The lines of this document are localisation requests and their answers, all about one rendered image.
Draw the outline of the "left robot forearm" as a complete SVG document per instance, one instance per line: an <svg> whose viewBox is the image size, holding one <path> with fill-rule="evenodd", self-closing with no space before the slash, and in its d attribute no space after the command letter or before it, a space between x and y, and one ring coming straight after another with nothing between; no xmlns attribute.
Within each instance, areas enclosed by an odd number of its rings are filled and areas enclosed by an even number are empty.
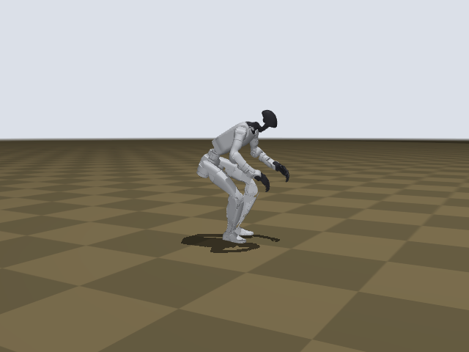
<svg viewBox="0 0 469 352"><path fill-rule="evenodd" d="M268 167L276 170L276 166L273 165L274 160L270 157L267 156L266 153L262 151L262 153L259 155L259 160L262 161L264 164L266 164Z"/></svg>

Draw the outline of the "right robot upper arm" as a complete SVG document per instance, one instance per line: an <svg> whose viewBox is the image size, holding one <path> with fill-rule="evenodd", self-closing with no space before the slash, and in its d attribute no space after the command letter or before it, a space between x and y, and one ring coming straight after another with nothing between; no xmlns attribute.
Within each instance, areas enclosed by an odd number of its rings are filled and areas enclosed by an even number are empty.
<svg viewBox="0 0 469 352"><path fill-rule="evenodd" d="M237 162L233 159L233 154L238 152L243 145L243 141L245 140L247 135L247 130L244 127L239 126L234 131L234 139L232 142L232 147L229 153L229 161L232 164L236 164Z"/></svg>

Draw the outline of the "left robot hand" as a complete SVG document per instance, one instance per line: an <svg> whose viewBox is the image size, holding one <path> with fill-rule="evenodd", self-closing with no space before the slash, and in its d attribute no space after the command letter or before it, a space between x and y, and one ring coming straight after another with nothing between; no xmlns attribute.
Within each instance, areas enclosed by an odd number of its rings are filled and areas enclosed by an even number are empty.
<svg viewBox="0 0 469 352"><path fill-rule="evenodd" d="M273 162L273 165L276 166L276 171L280 171L282 175L286 177L286 182L289 180L289 171L285 168L285 166L282 166L280 163L277 161Z"/></svg>

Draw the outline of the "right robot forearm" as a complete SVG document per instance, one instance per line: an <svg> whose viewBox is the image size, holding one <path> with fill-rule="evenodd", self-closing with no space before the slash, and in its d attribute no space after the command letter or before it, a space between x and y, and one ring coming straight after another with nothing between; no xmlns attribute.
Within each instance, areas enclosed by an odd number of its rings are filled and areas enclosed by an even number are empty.
<svg viewBox="0 0 469 352"><path fill-rule="evenodd" d="M238 152L233 154L233 159L237 162L237 168L241 169L248 177L255 179L255 176L261 176L261 171L249 166L244 158Z"/></svg>

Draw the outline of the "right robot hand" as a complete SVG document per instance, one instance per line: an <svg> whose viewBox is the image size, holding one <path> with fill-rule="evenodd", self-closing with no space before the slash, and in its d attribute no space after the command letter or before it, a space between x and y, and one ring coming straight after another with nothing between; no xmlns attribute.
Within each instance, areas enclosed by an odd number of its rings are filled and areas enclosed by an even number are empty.
<svg viewBox="0 0 469 352"><path fill-rule="evenodd" d="M266 192L270 190L270 183L269 183L269 180L267 179L267 177L261 173L261 176L255 176L254 178L257 180L257 181L261 181L264 185L265 185L265 190Z"/></svg>

